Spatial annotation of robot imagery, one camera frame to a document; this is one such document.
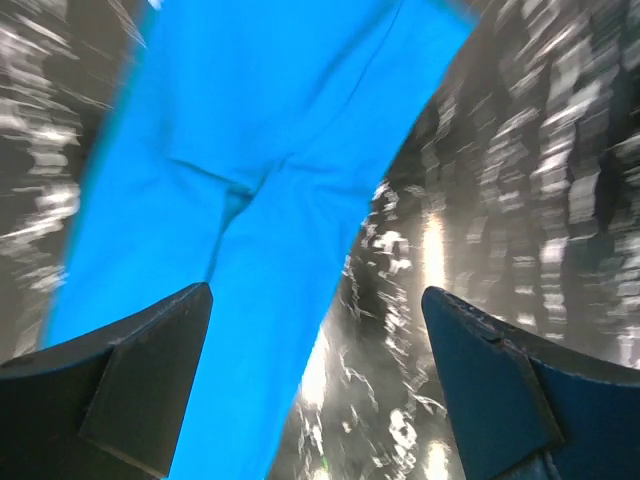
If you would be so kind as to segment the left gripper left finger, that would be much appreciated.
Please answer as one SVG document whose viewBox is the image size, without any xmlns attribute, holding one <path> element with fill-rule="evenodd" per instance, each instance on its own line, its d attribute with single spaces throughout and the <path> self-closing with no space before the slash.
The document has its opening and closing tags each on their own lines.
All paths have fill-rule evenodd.
<svg viewBox="0 0 640 480">
<path fill-rule="evenodd" d="M 3 363 L 2 478 L 167 478 L 212 303 L 194 284 Z"/>
</svg>

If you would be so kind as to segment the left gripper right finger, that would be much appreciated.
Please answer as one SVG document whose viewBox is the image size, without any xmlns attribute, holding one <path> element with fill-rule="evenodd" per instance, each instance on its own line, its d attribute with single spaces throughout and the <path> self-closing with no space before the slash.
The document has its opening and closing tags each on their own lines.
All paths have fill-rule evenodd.
<svg viewBox="0 0 640 480">
<path fill-rule="evenodd" d="M 505 323 L 449 292 L 421 300 L 469 479 L 636 479 L 639 373 Z"/>
</svg>

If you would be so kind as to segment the blue t shirt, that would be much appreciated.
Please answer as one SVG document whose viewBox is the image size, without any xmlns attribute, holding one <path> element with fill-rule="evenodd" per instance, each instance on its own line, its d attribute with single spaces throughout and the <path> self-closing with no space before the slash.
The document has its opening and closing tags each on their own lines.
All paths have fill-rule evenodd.
<svg viewBox="0 0 640 480">
<path fill-rule="evenodd" d="M 263 479 L 374 193 L 474 22 L 443 1 L 165 1 L 93 153 L 57 344 L 214 296 L 170 475 Z"/>
</svg>

